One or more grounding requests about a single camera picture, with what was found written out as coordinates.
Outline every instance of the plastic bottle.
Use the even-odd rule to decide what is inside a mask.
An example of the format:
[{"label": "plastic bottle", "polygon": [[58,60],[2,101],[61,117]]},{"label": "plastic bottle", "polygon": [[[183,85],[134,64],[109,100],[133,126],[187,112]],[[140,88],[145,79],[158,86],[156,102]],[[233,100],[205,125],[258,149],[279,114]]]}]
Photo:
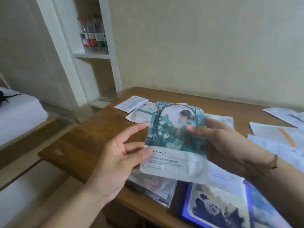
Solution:
[{"label": "plastic bottle", "polygon": [[96,37],[95,37],[95,32],[94,32],[94,24],[93,24],[92,16],[88,16],[87,31],[89,34],[91,51],[97,52],[98,47],[97,47],[97,42],[96,42]]},{"label": "plastic bottle", "polygon": [[86,52],[90,52],[90,39],[87,29],[85,27],[85,19],[83,17],[78,17],[78,31],[82,40],[83,47]]},{"label": "plastic bottle", "polygon": [[94,31],[95,31],[95,38],[97,41],[97,47],[99,52],[103,52],[104,48],[104,41],[103,41],[103,32],[101,27],[101,17],[97,14],[94,14]]},{"label": "plastic bottle", "polygon": [[101,29],[102,29],[102,37],[103,37],[103,45],[104,45],[103,51],[106,53],[109,53],[107,38],[105,37],[105,30],[104,30],[101,16],[100,16],[100,24],[101,24]]}]

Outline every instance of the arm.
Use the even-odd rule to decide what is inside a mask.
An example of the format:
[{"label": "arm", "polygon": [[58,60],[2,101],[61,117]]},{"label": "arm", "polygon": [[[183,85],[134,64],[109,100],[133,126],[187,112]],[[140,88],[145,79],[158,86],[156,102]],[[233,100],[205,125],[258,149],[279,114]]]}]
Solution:
[{"label": "arm", "polygon": [[[303,227],[304,173],[231,129],[206,118],[205,127],[186,126],[207,138],[207,157],[228,172],[244,177],[293,227]],[[271,169],[273,162],[277,168]]]},{"label": "arm", "polygon": [[41,228],[87,228],[101,209],[123,188],[131,170],[152,156],[143,142],[126,143],[146,128],[146,123],[131,126],[109,141],[84,187],[55,212]]}]

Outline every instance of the person's right hand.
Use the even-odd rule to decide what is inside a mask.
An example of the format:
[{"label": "person's right hand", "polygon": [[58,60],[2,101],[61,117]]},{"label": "person's right hand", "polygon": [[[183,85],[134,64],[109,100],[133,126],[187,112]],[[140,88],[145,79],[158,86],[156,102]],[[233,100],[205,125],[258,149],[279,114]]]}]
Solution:
[{"label": "person's right hand", "polygon": [[186,125],[186,130],[207,139],[208,160],[228,172],[254,178],[262,174],[273,154],[256,145],[223,122],[205,118],[206,127]]}]

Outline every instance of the illustration of woman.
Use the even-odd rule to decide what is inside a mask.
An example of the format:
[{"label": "illustration of woman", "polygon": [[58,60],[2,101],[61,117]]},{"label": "illustration of woman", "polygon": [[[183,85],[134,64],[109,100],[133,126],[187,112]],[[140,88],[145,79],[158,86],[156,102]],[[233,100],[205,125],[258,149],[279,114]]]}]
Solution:
[{"label": "illustration of woman", "polygon": [[179,127],[175,130],[176,139],[173,143],[166,144],[166,148],[180,150],[185,143],[191,143],[192,136],[185,130],[185,125],[195,126],[195,117],[190,110],[182,110],[179,112],[179,119],[177,121]]}]

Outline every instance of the white mattress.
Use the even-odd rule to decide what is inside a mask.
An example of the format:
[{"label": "white mattress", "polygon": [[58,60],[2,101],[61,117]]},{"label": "white mattress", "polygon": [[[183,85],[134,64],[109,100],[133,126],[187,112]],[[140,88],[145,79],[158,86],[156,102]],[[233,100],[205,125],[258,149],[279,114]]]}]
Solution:
[{"label": "white mattress", "polygon": [[[19,92],[0,87],[4,95]],[[38,99],[18,95],[3,101],[0,106],[0,146],[34,129],[48,118]]]}]

